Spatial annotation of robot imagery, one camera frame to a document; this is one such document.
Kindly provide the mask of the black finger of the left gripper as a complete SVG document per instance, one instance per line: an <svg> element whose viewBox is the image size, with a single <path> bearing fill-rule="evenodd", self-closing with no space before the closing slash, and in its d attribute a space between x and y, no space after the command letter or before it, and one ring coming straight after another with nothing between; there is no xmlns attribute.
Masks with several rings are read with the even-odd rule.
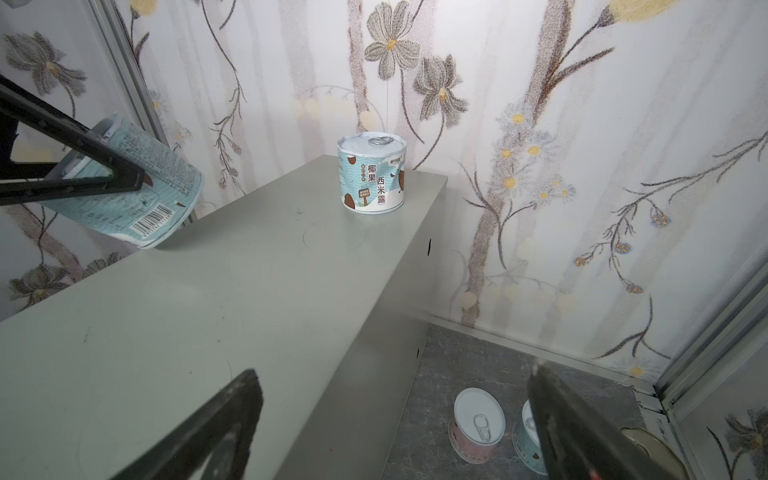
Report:
<svg viewBox="0 0 768 480"><path fill-rule="evenodd" d="M64 179L62 161L17 163L11 153L25 125L106 168L102 176ZM138 191L145 170L102 143L87 127L1 78L1 204L3 206Z"/></svg>

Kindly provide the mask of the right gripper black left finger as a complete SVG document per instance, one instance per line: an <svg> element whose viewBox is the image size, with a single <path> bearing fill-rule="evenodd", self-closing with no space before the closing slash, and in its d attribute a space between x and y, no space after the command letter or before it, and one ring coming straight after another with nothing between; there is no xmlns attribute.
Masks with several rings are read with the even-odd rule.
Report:
<svg viewBox="0 0 768 480"><path fill-rule="evenodd" d="M246 369L114 477L242 479L263 405L257 373Z"/></svg>

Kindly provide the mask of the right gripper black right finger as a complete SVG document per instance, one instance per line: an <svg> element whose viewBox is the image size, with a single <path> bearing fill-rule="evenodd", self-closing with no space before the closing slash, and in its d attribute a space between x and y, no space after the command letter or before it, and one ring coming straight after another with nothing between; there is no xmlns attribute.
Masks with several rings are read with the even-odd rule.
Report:
<svg viewBox="0 0 768 480"><path fill-rule="evenodd" d="M540 448L551 479L671 479L545 362L527 386Z"/></svg>

